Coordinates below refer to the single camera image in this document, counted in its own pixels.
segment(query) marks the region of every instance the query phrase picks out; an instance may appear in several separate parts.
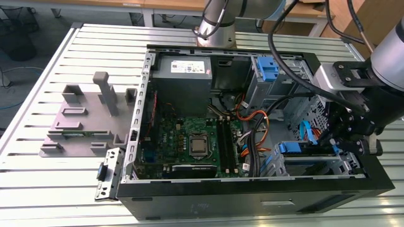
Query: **motherboard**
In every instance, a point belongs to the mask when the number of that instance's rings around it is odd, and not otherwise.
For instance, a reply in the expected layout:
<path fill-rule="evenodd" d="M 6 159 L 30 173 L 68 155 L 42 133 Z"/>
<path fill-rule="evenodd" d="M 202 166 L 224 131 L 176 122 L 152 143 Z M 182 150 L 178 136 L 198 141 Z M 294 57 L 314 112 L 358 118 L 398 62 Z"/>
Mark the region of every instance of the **motherboard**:
<path fill-rule="evenodd" d="M 136 165 L 140 179 L 240 177 L 234 141 L 238 121 L 216 118 L 161 118 L 153 147 L 142 147 Z"/>

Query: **wire mesh trash bin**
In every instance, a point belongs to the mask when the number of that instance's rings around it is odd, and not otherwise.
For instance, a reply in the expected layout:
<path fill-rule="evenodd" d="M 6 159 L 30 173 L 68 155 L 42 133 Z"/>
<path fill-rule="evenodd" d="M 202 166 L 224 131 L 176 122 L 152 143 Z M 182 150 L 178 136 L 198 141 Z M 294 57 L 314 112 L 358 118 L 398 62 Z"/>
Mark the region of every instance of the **wire mesh trash bin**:
<path fill-rule="evenodd" d="M 13 61 L 26 61 L 36 55 L 36 48 L 18 21 L 0 20 L 0 49 Z"/>
<path fill-rule="evenodd" d="M 38 24 L 36 21 L 34 9 L 28 7 L 13 7 L 13 6 L 0 6 L 8 19 L 12 21 L 18 21 L 28 33 L 38 30 Z"/>

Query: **power supply label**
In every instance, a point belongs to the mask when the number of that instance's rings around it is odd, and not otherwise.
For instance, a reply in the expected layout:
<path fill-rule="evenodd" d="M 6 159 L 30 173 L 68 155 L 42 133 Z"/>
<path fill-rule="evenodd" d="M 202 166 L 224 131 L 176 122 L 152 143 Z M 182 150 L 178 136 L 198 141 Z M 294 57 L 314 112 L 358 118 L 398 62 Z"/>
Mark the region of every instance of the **power supply label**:
<path fill-rule="evenodd" d="M 172 73 L 205 73 L 202 61 L 172 61 Z"/>

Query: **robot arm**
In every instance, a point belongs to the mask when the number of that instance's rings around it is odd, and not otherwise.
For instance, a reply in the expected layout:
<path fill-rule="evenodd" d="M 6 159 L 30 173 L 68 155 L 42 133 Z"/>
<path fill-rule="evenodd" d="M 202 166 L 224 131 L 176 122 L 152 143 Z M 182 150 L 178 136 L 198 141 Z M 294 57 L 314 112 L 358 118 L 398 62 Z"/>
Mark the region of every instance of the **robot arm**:
<path fill-rule="evenodd" d="M 233 47 L 236 17 L 265 19 L 284 6 L 285 0 L 205 0 L 201 25 L 193 31 L 198 46 Z"/>

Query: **ram slot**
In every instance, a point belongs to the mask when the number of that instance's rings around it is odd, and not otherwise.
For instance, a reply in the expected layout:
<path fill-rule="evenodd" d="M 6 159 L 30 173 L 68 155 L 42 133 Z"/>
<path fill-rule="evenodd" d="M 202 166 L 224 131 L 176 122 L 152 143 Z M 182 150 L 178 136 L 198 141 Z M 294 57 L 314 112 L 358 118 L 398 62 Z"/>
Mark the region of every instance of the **ram slot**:
<path fill-rule="evenodd" d="M 229 128 L 229 121 L 224 121 L 222 126 L 224 126 L 224 136 L 225 136 L 225 153 L 226 153 L 228 168 L 232 173 L 237 173 L 233 134 Z"/>
<path fill-rule="evenodd" d="M 217 145 L 218 145 L 218 155 L 220 155 L 220 171 L 222 173 L 229 173 L 226 148 L 225 148 L 224 121 L 216 121 L 216 130 L 217 130 Z"/>

